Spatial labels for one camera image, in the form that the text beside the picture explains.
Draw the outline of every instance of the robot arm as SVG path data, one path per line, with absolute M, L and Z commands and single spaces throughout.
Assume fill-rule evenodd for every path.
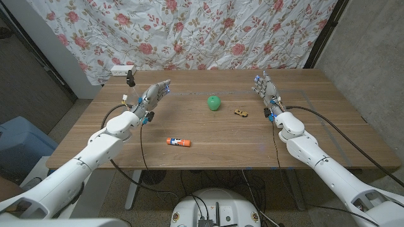
M 110 119 L 94 133 L 87 146 L 31 190 L 0 202 L 4 219 L 47 219 L 68 206 L 82 190 L 82 182 L 101 164 L 116 157 L 131 137 L 130 129 L 147 122 L 147 114 L 169 92 L 170 80 L 154 85 L 143 94 L 131 111 Z
M 286 143 L 288 152 L 310 166 L 349 211 L 379 226 L 401 226 L 404 221 L 402 216 L 404 197 L 367 185 L 326 154 L 318 146 L 316 138 L 304 129 L 304 124 L 292 113 L 286 112 L 286 108 L 280 103 L 275 85 L 268 75 L 265 73 L 264 75 L 266 79 L 256 77 L 254 82 L 257 88 L 253 87 L 253 90 L 270 108 L 275 117 L 276 126 L 282 129 L 279 132 L 279 138 Z M 352 217 L 361 227 L 376 226 L 358 216 Z

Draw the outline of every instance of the white power strip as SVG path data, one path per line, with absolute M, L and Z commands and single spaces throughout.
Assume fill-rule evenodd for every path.
M 114 66 L 111 69 L 111 73 L 113 76 L 126 76 L 129 70 L 132 70 L 132 75 L 136 72 L 134 66 Z

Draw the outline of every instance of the floral curtain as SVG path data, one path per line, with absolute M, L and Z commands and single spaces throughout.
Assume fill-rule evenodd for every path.
M 137 70 L 301 68 L 336 0 L 27 0 L 91 84 Z

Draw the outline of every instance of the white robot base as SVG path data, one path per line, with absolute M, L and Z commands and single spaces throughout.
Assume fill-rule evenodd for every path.
M 170 227 L 261 226 L 257 209 L 238 193 L 210 188 L 201 189 L 193 193 L 193 196 L 201 211 L 192 196 L 183 198 L 174 208 Z M 209 220 L 206 220 L 206 209 Z

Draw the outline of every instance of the yellow toy car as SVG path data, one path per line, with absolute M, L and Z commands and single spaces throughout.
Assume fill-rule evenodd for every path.
M 248 113 L 245 111 L 241 111 L 239 109 L 234 110 L 234 114 L 240 115 L 241 117 L 247 117 Z

